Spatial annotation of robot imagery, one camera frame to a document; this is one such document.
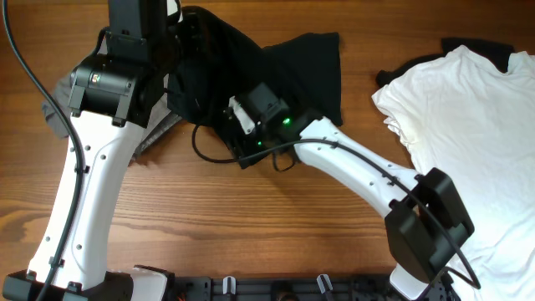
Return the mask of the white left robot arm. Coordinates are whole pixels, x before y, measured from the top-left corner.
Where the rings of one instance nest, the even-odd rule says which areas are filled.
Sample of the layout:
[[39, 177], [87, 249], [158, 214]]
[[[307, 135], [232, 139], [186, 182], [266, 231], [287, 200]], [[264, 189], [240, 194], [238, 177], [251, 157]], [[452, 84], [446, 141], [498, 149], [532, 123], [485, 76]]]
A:
[[178, 62], [177, 1], [111, 1], [109, 25], [71, 74], [70, 141], [43, 240], [26, 269], [3, 284], [8, 300], [167, 300], [165, 270], [107, 267], [115, 206], [151, 111]]

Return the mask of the black shorts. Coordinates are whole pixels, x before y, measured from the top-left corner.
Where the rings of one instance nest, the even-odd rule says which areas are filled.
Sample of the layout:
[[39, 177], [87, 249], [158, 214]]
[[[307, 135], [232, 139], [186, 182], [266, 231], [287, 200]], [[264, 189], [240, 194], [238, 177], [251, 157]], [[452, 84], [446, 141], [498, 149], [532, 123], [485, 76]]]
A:
[[[181, 59], [169, 75], [168, 107], [196, 127], [212, 128], [229, 151], [228, 100], [260, 83], [287, 102], [293, 117], [273, 147], [298, 140], [302, 130], [323, 117], [343, 124], [338, 33], [305, 33], [262, 48], [205, 8], [184, 7], [182, 17], [175, 26]], [[229, 162], [246, 169], [270, 148], [242, 159], [232, 155]]]

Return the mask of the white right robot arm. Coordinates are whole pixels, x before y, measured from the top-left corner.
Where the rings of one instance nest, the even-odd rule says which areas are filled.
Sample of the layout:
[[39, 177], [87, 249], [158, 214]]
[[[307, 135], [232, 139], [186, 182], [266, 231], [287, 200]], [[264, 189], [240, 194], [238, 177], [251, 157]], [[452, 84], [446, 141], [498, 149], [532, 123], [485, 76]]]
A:
[[421, 174], [388, 161], [345, 135], [323, 111], [266, 84], [226, 98], [222, 116], [227, 145], [242, 167], [291, 151], [375, 209], [396, 261], [390, 284], [402, 297], [422, 297], [454, 257], [467, 262], [461, 246], [475, 228], [444, 171]]

